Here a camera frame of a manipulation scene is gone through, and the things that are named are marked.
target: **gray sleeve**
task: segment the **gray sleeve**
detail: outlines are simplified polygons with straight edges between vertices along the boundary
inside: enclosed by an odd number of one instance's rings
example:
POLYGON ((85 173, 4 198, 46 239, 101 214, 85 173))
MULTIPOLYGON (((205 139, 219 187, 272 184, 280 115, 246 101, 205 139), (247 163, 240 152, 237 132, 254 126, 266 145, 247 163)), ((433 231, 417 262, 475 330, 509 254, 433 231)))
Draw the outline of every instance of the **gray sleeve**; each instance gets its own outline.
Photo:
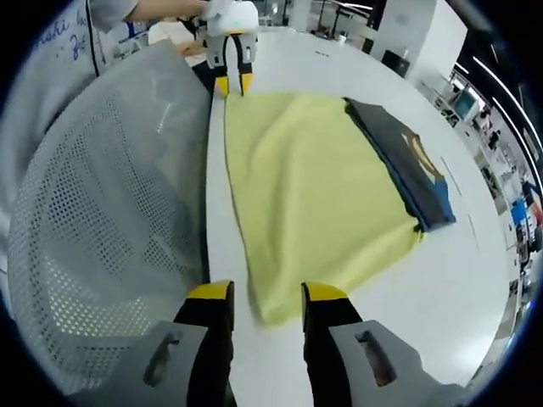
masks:
POLYGON ((136 7, 139 0, 86 0, 92 24, 100 31, 108 32, 119 24, 136 7))

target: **gray mesh chair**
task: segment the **gray mesh chair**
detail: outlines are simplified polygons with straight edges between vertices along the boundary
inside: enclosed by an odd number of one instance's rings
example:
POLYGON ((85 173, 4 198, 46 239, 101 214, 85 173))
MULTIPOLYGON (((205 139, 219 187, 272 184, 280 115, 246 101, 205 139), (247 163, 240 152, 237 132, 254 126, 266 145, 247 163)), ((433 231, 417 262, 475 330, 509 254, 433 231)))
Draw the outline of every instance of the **gray mesh chair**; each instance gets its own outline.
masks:
POLYGON ((102 383, 202 282, 209 111, 185 61, 148 47, 72 102, 32 160, 9 291, 26 346, 64 393, 102 383))

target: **table surface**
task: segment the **table surface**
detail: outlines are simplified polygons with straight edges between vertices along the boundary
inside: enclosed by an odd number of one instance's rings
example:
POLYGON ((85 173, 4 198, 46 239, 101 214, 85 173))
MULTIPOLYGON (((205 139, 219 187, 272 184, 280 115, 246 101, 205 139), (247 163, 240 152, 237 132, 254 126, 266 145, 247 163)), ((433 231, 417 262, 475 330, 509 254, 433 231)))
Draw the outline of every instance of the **table surface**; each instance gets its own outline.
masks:
MULTIPOLYGON (((236 66, 230 52, 229 66, 236 66)), ((449 184, 457 223, 428 234, 412 254, 359 286, 350 299, 362 318, 381 322, 415 348, 424 370, 439 382, 466 385, 494 339, 508 295, 501 224, 466 146, 411 84, 349 45, 288 29, 262 32, 254 73, 251 92, 322 92, 381 104, 420 134, 449 184)), ((211 280, 235 281, 232 390, 239 405, 310 406, 301 318, 270 329, 251 315, 227 174, 224 107, 216 92, 206 215, 211 280)))

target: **desk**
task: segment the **desk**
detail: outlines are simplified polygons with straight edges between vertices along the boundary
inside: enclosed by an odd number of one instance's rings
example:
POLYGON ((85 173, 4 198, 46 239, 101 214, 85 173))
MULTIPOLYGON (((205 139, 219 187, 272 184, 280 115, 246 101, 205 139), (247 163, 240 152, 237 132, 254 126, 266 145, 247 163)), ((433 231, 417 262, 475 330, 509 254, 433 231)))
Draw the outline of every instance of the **desk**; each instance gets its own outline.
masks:
MULTIPOLYGON (((495 206, 460 138, 411 84, 346 44, 285 29, 264 32, 254 73, 251 92, 325 92, 382 104, 420 134, 449 184, 457 223, 429 234, 412 254, 355 289, 350 299, 362 318, 380 321, 413 346, 435 379, 465 386, 500 325, 508 278, 495 206)), ((234 73, 231 83, 236 81, 234 73)), ((227 174, 224 107, 216 92, 206 212, 211 280, 236 284, 232 390, 238 405, 312 406, 301 318, 265 329, 251 315, 244 246, 227 174)))

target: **yellow cloth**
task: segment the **yellow cloth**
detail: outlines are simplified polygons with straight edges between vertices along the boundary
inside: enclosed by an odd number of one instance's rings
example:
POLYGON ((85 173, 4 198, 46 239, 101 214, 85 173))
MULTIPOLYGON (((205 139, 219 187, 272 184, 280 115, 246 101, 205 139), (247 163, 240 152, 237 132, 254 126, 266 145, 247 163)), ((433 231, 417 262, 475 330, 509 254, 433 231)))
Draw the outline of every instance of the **yellow cloth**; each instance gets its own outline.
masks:
POLYGON ((301 311, 301 282, 348 292, 420 241, 405 205, 341 98, 231 94, 227 164, 263 321, 301 311))

